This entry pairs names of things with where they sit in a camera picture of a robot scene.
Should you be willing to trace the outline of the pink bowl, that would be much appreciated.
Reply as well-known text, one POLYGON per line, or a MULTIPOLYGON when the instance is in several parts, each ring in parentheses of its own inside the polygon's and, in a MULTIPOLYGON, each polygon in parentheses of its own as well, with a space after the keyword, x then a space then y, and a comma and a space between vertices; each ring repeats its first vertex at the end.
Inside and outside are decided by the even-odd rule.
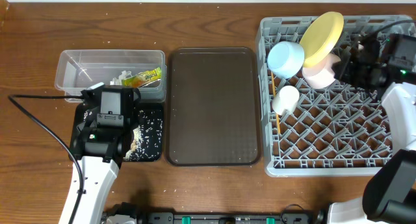
POLYGON ((341 59, 335 54, 328 54, 318 64, 311 67, 303 67, 302 75, 307 84, 314 89, 322 89, 335 81, 335 73, 332 66, 341 59))

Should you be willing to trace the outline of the yellow plate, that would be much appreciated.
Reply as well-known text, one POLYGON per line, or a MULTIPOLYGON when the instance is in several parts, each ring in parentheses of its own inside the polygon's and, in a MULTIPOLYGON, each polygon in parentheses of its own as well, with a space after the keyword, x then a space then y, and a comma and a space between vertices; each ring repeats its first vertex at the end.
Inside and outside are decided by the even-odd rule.
POLYGON ((323 60, 335 47, 344 27, 344 17, 339 12, 326 12, 307 28, 299 44, 303 47, 303 67, 310 68, 323 60))

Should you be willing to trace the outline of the white tissue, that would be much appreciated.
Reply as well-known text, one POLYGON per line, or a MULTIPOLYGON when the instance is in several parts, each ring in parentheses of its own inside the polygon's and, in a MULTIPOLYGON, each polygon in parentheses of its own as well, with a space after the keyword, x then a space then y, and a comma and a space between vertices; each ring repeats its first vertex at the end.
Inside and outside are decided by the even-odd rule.
POLYGON ((123 81, 132 77, 131 71, 122 71, 118 77, 114 77, 110 81, 110 85, 123 85, 123 81))

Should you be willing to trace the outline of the green snack wrapper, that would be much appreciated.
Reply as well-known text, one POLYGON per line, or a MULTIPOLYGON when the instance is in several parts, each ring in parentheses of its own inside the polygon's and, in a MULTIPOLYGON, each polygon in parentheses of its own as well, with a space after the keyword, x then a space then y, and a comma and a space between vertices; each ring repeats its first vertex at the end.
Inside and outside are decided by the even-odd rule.
POLYGON ((149 71, 143 71, 136 74, 135 76, 122 79, 122 84, 124 86, 139 88, 151 84, 159 79, 161 79, 162 69, 156 68, 149 71))

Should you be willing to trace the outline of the blue bowl with rice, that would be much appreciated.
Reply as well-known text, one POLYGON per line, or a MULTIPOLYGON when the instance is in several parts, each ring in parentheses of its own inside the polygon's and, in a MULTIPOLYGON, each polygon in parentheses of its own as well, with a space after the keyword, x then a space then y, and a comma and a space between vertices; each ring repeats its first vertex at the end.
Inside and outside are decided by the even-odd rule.
POLYGON ((304 49, 300 44, 283 41, 272 47, 266 62, 275 76, 280 79, 289 79, 302 68, 304 59, 304 49))

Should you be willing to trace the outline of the cream cup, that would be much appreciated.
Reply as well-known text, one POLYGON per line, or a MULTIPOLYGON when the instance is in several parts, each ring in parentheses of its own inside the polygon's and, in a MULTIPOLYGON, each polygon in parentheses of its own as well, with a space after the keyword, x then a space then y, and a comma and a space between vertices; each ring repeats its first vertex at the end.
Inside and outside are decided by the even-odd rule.
POLYGON ((272 109, 280 116, 292 114, 299 98, 300 93, 294 86, 284 86, 273 98, 272 109))

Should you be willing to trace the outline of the wooden chopstick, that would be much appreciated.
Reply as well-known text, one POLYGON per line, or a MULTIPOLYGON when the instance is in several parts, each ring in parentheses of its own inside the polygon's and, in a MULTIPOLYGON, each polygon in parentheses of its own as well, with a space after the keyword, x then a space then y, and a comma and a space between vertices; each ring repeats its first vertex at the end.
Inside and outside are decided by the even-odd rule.
MULTIPOLYGON (((275 85, 275 82, 274 82, 274 74, 273 74, 272 71, 270 72, 270 76, 271 76, 271 79, 272 79, 272 95, 273 95, 273 101, 274 101, 274 98, 276 97, 276 85, 275 85)), ((280 135, 281 134, 280 117, 279 117, 278 114, 276 114, 276 127, 277 127, 277 130, 278 130, 278 134, 280 135)))

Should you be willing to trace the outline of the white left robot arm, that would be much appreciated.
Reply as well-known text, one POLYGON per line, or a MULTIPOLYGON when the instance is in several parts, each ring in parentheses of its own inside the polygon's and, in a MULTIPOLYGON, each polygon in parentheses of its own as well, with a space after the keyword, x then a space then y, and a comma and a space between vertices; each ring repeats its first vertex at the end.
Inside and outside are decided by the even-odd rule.
POLYGON ((123 120, 122 126, 102 121, 104 114, 74 119, 70 153, 73 171, 60 223, 99 223, 110 189, 133 141, 138 118, 123 120))

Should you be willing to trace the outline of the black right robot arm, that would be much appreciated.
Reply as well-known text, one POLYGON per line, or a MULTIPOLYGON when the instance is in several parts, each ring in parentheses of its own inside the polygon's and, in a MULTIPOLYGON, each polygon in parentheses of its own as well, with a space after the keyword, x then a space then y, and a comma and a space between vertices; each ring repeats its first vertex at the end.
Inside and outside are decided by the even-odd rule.
POLYGON ((375 91, 387 114, 393 156, 365 187, 363 196, 333 203, 327 223, 415 222, 415 38, 392 34, 384 47, 362 39, 334 65, 335 78, 375 91))

